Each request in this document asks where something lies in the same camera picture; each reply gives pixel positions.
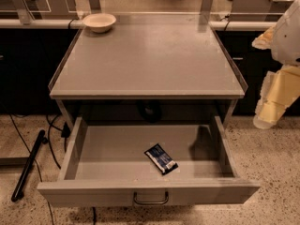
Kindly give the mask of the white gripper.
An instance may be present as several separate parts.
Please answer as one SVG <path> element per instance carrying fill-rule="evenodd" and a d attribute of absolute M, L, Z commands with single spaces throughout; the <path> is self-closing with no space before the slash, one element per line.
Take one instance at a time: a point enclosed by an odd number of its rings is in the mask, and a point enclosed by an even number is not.
<path fill-rule="evenodd" d="M 253 118 L 260 129 L 274 126 L 286 110 L 300 97 L 300 0 L 294 0 L 277 24 L 252 41 L 259 50 L 271 49 L 272 57 L 283 66 L 268 71 Z"/>

